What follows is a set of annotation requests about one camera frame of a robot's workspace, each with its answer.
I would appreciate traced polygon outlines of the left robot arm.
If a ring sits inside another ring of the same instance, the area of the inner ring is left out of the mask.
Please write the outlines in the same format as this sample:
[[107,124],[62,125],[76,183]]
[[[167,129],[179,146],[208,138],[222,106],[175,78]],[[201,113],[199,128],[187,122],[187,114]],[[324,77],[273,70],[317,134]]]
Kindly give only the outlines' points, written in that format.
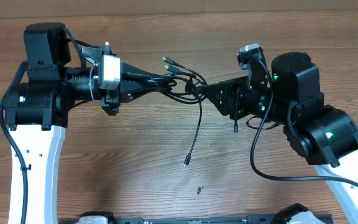
[[121,61],[108,44],[75,40],[61,22],[28,25],[21,62],[0,104],[11,145],[9,223],[56,223],[58,166],[73,108],[99,101],[110,116],[173,81]]

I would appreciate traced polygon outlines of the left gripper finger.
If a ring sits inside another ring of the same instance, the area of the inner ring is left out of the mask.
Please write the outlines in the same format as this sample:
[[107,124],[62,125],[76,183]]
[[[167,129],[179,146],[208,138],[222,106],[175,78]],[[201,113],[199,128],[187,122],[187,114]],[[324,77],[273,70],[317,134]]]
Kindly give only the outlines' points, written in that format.
[[158,77],[160,77],[160,75],[146,72],[137,67],[121,62],[121,78],[124,81],[140,82],[142,80],[150,80]]
[[119,99],[121,103],[129,103],[148,93],[162,91],[165,89],[166,87],[151,84],[123,83],[119,90]]

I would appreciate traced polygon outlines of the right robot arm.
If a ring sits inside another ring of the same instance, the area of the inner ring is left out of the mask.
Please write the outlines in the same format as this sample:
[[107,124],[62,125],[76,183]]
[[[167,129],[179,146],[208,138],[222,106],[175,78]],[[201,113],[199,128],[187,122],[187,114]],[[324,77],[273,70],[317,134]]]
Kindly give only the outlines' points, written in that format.
[[262,48],[237,52],[249,73],[201,88],[218,111],[237,121],[254,115],[282,125],[291,148],[327,183],[350,223],[358,223],[358,127],[343,110],[324,102],[319,69],[304,52],[289,52],[267,65]]

